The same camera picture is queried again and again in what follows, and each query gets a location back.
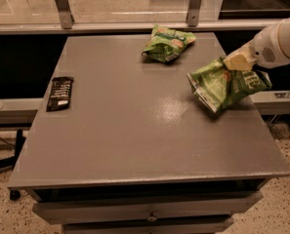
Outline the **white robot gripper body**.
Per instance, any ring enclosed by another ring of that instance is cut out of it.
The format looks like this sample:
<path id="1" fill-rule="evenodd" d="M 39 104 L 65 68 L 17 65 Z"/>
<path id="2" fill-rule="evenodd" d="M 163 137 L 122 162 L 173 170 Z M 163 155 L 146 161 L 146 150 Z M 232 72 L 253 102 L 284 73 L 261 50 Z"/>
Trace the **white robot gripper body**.
<path id="1" fill-rule="evenodd" d="M 279 24 L 271 25 L 255 35 L 251 52 L 260 67 L 275 68 L 290 63 L 290 58 L 281 50 Z"/>

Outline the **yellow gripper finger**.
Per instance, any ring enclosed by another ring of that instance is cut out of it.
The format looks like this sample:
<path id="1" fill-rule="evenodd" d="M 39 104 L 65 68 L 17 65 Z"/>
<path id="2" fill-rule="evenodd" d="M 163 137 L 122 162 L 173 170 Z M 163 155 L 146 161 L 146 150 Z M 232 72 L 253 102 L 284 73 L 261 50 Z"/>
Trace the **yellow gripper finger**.
<path id="1" fill-rule="evenodd" d="M 256 64 L 253 47 L 248 42 L 224 58 L 228 70 L 249 71 Z"/>

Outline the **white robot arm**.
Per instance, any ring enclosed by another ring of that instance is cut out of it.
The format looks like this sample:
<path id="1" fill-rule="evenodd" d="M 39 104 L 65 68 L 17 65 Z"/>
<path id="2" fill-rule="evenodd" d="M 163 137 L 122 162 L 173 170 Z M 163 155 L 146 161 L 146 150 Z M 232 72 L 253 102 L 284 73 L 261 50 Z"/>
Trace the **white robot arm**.
<path id="1" fill-rule="evenodd" d="M 290 64 L 290 18 L 265 27 L 223 62 L 227 69 L 240 71 L 255 64 L 267 69 Z"/>

